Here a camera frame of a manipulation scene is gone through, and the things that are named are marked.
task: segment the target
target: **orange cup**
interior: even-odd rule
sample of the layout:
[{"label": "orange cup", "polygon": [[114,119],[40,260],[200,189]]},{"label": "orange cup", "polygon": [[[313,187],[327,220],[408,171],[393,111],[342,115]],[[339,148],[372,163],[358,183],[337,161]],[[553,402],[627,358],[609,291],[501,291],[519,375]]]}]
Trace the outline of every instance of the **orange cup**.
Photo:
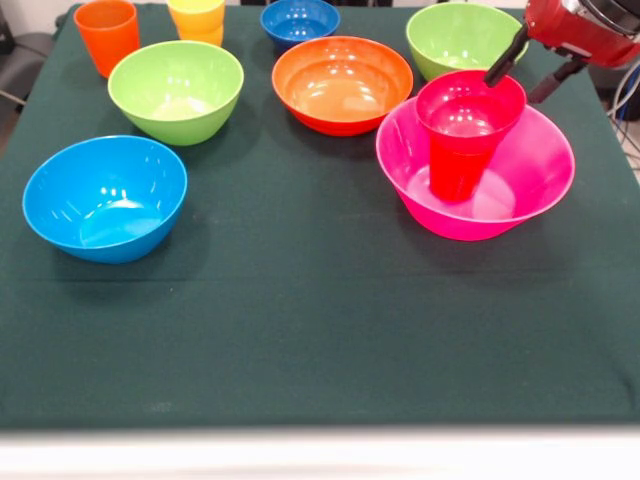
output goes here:
[{"label": "orange cup", "polygon": [[140,48],[136,7],[125,0],[95,0],[73,19],[98,73],[109,78],[120,60]]}]

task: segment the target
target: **blue bowl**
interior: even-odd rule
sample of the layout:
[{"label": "blue bowl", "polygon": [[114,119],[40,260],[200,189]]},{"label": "blue bowl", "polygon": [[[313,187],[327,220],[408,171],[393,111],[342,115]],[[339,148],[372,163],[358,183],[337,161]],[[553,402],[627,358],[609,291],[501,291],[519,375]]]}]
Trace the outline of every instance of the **blue bowl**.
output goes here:
[{"label": "blue bowl", "polygon": [[277,0],[262,10],[260,24],[284,51],[312,38],[332,35],[340,24],[340,14],[322,0]]},{"label": "blue bowl", "polygon": [[187,193],[180,158],[154,140],[99,137],[56,153],[32,175],[22,209],[29,226],[61,250],[125,263],[153,250]]}]

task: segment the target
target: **dark green tablecloth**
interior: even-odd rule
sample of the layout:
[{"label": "dark green tablecloth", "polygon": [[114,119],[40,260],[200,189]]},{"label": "dark green tablecloth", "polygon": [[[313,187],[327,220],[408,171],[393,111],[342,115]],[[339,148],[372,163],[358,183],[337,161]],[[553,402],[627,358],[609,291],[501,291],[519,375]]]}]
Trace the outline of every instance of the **dark green tablecloth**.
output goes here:
[{"label": "dark green tablecloth", "polygon": [[[413,11],[345,8],[338,33],[410,59]],[[175,38],[165,7],[139,12],[143,44]],[[285,112],[259,13],[228,9],[238,106],[177,149],[183,214],[124,266],[57,251],[21,212],[57,150],[141,134],[65,26],[0,160],[0,426],[636,422],[640,190],[588,77],[541,107],[575,148],[566,199],[458,243],[405,212],[374,133],[325,137]],[[533,45],[515,73],[531,86],[558,63]]]}]

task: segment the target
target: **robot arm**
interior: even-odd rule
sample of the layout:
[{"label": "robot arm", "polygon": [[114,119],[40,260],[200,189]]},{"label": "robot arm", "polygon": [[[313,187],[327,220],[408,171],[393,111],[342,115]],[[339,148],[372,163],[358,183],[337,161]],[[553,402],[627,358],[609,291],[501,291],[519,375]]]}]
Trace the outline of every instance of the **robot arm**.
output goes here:
[{"label": "robot arm", "polygon": [[525,23],[487,72],[487,85],[509,72],[530,40],[569,58],[529,92],[530,103],[541,103],[589,63],[615,68],[640,54],[640,1],[529,0]]}]

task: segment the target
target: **cup rim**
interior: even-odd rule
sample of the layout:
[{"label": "cup rim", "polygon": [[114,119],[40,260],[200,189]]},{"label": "cup rim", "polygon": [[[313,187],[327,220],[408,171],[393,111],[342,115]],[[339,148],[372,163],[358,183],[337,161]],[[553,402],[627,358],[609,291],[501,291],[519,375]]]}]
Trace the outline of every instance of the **cup rim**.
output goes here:
[{"label": "cup rim", "polygon": [[[84,10],[88,10],[90,8],[94,8],[96,5],[98,5],[99,3],[104,3],[104,2],[108,2],[108,3],[117,3],[117,4],[121,4],[121,5],[125,5],[129,8],[129,11],[131,12],[131,15],[123,22],[118,23],[117,25],[112,25],[110,27],[91,27],[88,26],[84,23],[82,23],[79,19],[78,19],[78,15],[80,14],[80,12],[84,11]],[[138,10],[136,9],[136,6],[127,1],[127,0],[93,0],[89,3],[85,3],[83,5],[81,5],[80,7],[78,7],[78,9],[74,12],[73,14],[73,20],[75,22],[75,24],[78,27],[82,27],[82,29],[84,30],[90,30],[90,31],[94,31],[94,32],[106,32],[109,30],[115,30],[117,28],[123,27],[133,21],[136,21],[136,19],[138,18]]]},{"label": "cup rim", "polygon": [[208,13],[220,8],[222,4],[224,6],[225,0],[218,0],[213,6],[207,7],[205,9],[202,8],[180,8],[174,5],[175,0],[167,0],[167,7],[174,12],[181,13],[183,15],[197,15],[201,13]]},{"label": "cup rim", "polygon": [[[418,94],[416,95],[416,102],[414,104],[414,109],[416,112],[416,116],[418,117],[418,120],[420,121],[420,123],[427,129],[429,130],[429,132],[431,134],[442,134],[442,132],[434,129],[433,127],[431,127],[424,118],[422,118],[422,116],[420,115],[420,113],[418,112],[418,104],[421,103],[420,101],[420,97],[424,95],[424,92],[427,91],[427,89],[430,86],[433,86],[434,83],[439,83],[439,81],[441,79],[446,80],[448,77],[451,76],[461,76],[461,75],[465,75],[465,74],[469,74],[469,73],[475,73],[475,74],[482,74],[484,75],[487,71],[486,70],[458,70],[455,72],[449,72],[449,73],[445,73],[444,75],[440,75],[439,77],[434,78],[433,80],[431,80],[430,82],[428,82],[424,87],[422,87],[420,89],[420,91],[418,92]],[[524,87],[520,84],[520,82],[518,82],[515,78],[511,77],[510,75],[505,75],[504,77],[502,77],[502,79],[500,79],[501,82],[504,81],[508,81],[511,83],[511,85],[513,85],[514,87],[516,87],[516,90],[518,91],[519,95],[522,97],[522,103],[521,103],[521,108],[520,111],[517,115],[514,116],[513,119],[511,119],[510,122],[506,123],[505,125],[503,125],[502,127],[494,130],[493,132],[491,132],[490,135],[499,135],[501,133],[504,133],[505,131],[508,131],[509,129],[511,129],[517,122],[518,119],[522,116],[522,114],[524,113],[527,105],[528,105],[528,99],[527,99],[527,92],[524,89]],[[464,138],[472,138],[472,137],[467,137],[467,136],[462,136],[462,135],[452,135],[452,134],[446,134],[449,137],[452,138],[459,138],[459,139],[464,139]]]}]

